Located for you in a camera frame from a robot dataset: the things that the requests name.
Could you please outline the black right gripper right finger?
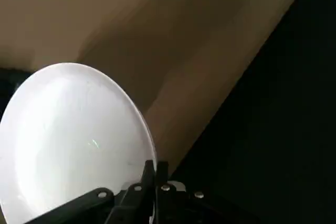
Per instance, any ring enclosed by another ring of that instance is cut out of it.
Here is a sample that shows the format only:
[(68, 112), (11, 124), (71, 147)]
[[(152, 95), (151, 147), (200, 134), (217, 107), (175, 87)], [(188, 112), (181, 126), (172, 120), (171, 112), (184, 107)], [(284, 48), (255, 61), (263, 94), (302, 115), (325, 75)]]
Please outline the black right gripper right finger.
[(203, 191), (178, 190), (168, 162), (156, 166), (156, 223), (234, 223), (225, 205)]

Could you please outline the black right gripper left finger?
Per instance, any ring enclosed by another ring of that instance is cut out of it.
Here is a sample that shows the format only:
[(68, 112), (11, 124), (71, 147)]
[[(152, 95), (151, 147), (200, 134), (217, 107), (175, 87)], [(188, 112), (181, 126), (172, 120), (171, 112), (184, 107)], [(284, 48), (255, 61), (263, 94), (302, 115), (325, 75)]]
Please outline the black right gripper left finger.
[(107, 188), (97, 188), (28, 223), (149, 223), (154, 208), (154, 179), (154, 164), (148, 160), (140, 181), (117, 195)]

